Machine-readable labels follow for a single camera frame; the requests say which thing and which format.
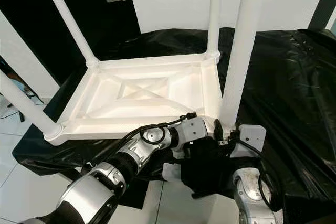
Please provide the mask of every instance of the black door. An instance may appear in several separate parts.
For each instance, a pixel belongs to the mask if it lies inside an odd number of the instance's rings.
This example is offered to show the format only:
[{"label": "black door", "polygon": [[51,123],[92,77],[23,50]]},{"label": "black door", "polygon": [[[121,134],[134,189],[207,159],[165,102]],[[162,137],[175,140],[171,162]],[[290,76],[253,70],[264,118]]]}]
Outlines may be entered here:
[{"label": "black door", "polygon": [[[107,59],[100,49],[106,41],[117,45],[140,34],[132,0],[65,1],[100,59]],[[52,0],[0,0],[0,10],[59,84],[83,63]]]}]

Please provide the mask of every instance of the black plastic sheet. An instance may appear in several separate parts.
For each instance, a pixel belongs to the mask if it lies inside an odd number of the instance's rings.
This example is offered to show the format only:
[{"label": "black plastic sheet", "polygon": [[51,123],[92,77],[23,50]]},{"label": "black plastic sheet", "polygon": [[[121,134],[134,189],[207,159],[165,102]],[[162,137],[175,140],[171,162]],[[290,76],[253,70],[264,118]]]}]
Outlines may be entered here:
[{"label": "black plastic sheet", "polygon": [[[223,91],[234,29],[222,28],[218,74]],[[143,34],[96,51],[102,60],[204,52],[207,32],[169,29]],[[45,112],[55,121],[81,79],[79,68]],[[283,183],[285,223],[305,223],[336,211],[336,39],[328,31],[257,33],[237,124],[267,130],[263,153]],[[81,140],[52,146],[30,127],[13,150],[19,163],[39,175],[103,161],[118,141]],[[170,152],[155,155],[139,177],[162,179]]]}]

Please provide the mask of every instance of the white plastic frame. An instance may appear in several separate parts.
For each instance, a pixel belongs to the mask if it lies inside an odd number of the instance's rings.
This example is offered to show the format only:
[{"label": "white plastic frame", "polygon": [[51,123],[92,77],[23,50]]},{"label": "white plastic frame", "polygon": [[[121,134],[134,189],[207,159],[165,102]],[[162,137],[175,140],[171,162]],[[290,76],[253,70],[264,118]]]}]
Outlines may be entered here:
[{"label": "white plastic frame", "polygon": [[221,96],[216,64],[221,0],[211,0],[208,47],[203,54],[99,61],[64,0],[53,0],[82,52],[87,71],[57,123],[1,72],[1,92],[59,145],[66,140],[121,138],[141,125],[196,111],[210,132],[219,118],[227,135],[236,121],[262,0],[241,0]]}]

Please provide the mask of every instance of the white cylindrical leg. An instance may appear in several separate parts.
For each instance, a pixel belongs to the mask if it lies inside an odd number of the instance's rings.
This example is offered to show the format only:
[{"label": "white cylindrical leg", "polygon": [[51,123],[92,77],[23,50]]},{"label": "white cylindrical leg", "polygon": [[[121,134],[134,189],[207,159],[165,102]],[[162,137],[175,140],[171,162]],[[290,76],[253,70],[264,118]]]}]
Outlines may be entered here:
[{"label": "white cylindrical leg", "polygon": [[222,106],[219,112],[219,120],[225,130],[235,128],[262,3],[263,0],[240,0]]},{"label": "white cylindrical leg", "polygon": [[61,132],[61,125],[54,123],[43,111],[34,105],[2,71],[0,71],[0,91],[43,132],[46,139],[53,138]]},{"label": "white cylindrical leg", "polygon": [[218,37],[219,37],[219,16],[221,11],[221,0],[210,0],[209,31],[207,55],[219,60]]},{"label": "white cylindrical leg", "polygon": [[99,60],[93,55],[93,52],[85,40],[82,32],[80,31],[75,19],[73,18],[68,6],[64,2],[64,0],[53,0],[59,13],[61,14],[65,24],[67,25],[69,31],[71,32],[73,38],[79,50],[83,54],[86,65],[88,67],[95,67],[98,65]]}]

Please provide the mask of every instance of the black cloth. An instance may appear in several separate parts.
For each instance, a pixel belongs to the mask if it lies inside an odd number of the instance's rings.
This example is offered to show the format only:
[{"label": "black cloth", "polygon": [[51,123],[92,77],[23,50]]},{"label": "black cloth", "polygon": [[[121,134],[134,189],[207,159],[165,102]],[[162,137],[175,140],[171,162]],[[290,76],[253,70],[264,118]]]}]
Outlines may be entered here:
[{"label": "black cloth", "polygon": [[[222,28],[218,66],[223,91],[234,29]],[[168,29],[119,44],[100,44],[100,59],[124,59],[204,52],[207,32]],[[45,112],[55,121],[85,67],[64,83]],[[336,210],[336,39],[328,31],[264,31],[256,35],[237,124],[267,130],[263,154],[283,183],[286,223],[305,223]],[[97,164],[118,141],[81,140],[52,146],[31,126],[13,150],[19,163],[39,175],[86,162]],[[162,179],[171,153],[154,155],[140,178]]]}]

